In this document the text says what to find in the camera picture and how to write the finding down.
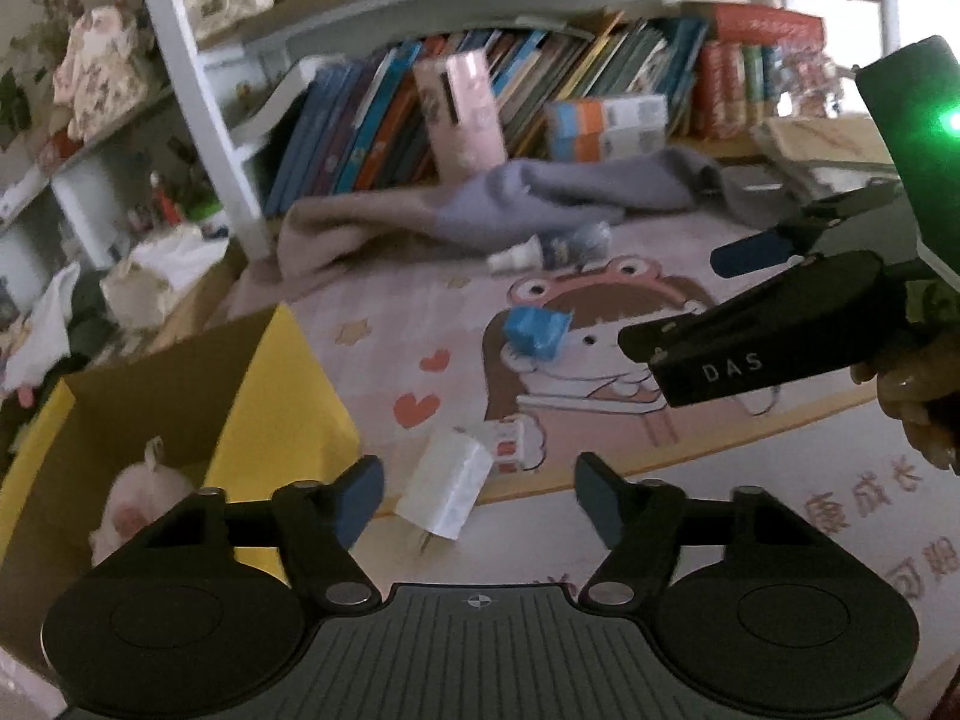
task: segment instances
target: metal screw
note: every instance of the metal screw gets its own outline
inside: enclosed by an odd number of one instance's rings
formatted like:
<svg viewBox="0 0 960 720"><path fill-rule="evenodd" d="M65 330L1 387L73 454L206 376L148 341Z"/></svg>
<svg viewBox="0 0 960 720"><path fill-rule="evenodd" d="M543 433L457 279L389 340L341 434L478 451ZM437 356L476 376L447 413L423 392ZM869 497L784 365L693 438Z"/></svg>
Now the metal screw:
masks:
<svg viewBox="0 0 960 720"><path fill-rule="evenodd" d="M599 581L587 591L587 596L602 607L622 607L634 600L634 591L622 581Z"/></svg>
<svg viewBox="0 0 960 720"><path fill-rule="evenodd" d="M326 600L338 607L357 607L373 598L373 591L358 581L338 581L326 589Z"/></svg>

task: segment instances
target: gray cloth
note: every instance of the gray cloth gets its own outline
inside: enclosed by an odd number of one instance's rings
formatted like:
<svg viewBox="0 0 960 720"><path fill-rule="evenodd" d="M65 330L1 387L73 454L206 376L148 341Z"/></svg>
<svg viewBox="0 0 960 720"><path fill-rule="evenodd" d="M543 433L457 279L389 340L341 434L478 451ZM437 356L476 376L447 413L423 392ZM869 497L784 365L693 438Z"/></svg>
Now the gray cloth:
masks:
<svg viewBox="0 0 960 720"><path fill-rule="evenodd" d="M632 212L692 210L705 193L726 194L744 223L762 217L723 180L717 162L682 146L591 164L515 159L459 186L306 197L283 220L277 255L241 276L229 317L322 288L361 252L409 261L422 255L426 238L491 254L539 232L618 224Z"/></svg>

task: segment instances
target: human hand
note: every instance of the human hand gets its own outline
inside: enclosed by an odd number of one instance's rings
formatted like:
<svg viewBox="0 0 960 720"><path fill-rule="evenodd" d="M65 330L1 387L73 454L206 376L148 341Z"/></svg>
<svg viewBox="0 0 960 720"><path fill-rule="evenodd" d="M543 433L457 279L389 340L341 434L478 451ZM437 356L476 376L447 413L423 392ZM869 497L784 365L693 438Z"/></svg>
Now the human hand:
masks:
<svg viewBox="0 0 960 720"><path fill-rule="evenodd" d="M857 384L877 376L880 408L904 423L910 445L938 469L957 470L954 430L935 401L960 392L960 331L944 332L927 346L896 338L874 360L854 365L851 376ZM953 427L960 432L960 423Z"/></svg>

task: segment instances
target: black round disc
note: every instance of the black round disc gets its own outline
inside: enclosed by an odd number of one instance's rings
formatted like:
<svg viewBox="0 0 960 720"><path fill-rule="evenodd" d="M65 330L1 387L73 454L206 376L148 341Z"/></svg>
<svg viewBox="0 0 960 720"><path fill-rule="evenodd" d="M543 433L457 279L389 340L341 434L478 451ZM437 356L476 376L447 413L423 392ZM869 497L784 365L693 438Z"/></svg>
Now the black round disc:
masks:
<svg viewBox="0 0 960 720"><path fill-rule="evenodd" d="M734 706L826 714L891 695L917 643L909 604L868 575L731 576L723 565L671 586L655 636L681 676Z"/></svg>
<svg viewBox="0 0 960 720"><path fill-rule="evenodd" d="M284 666L304 635L281 581L229 576L78 581L51 608L43 650L71 702L121 717L224 709Z"/></svg>

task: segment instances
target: yellow box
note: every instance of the yellow box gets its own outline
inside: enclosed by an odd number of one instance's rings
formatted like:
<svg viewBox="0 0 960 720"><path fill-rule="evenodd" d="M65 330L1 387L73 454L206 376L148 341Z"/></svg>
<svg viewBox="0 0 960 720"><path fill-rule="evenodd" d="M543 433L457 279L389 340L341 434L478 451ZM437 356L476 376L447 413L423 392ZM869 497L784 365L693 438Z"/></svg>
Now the yellow box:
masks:
<svg viewBox="0 0 960 720"><path fill-rule="evenodd" d="M40 626L89 570L117 474L160 436L166 463L230 501L269 498L301 479L329 482L359 437L291 311L218 327L129 365L56 387L0 488L0 647L46 672ZM241 560L282 577L274 550Z"/></svg>

